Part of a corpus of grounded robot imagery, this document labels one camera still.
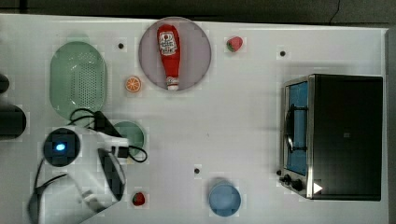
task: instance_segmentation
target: ketchup bottle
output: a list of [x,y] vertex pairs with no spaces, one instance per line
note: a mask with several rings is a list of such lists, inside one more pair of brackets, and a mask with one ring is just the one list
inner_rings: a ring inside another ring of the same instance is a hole
[[173,25],[164,24],[158,28],[157,39],[168,90],[177,91],[180,65],[180,40],[177,29]]

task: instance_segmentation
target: oven knob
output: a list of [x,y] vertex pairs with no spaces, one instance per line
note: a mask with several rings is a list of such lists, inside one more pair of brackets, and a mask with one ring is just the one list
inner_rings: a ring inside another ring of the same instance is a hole
[[285,183],[285,185],[289,185],[291,181],[291,177],[289,175],[284,175],[283,177],[280,177],[279,180]]
[[303,182],[299,179],[291,181],[291,187],[297,191],[301,191],[303,189]]

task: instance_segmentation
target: orange slice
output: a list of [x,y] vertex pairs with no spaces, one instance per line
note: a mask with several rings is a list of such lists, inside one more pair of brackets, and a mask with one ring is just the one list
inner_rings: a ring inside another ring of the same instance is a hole
[[128,91],[137,92],[142,87],[142,82],[138,77],[130,77],[126,80],[125,87]]

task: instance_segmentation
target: gray floor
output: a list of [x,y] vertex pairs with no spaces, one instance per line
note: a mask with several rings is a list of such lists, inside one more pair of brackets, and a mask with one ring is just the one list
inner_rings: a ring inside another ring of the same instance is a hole
[[[0,12],[152,19],[181,16],[196,21],[369,27],[396,25],[396,0],[0,0]],[[396,68],[392,65],[392,59],[396,61],[396,31],[390,33],[389,43],[393,45],[389,50],[389,99],[395,99],[396,91],[391,87],[396,87]],[[391,101],[388,110],[389,223],[393,224],[396,223],[396,138],[392,136],[396,135],[396,105]]]

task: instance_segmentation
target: blue light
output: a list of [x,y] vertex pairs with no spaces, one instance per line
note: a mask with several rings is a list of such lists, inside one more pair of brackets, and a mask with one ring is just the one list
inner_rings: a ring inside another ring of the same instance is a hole
[[63,151],[65,148],[66,146],[63,143],[56,145],[56,150],[58,151]]

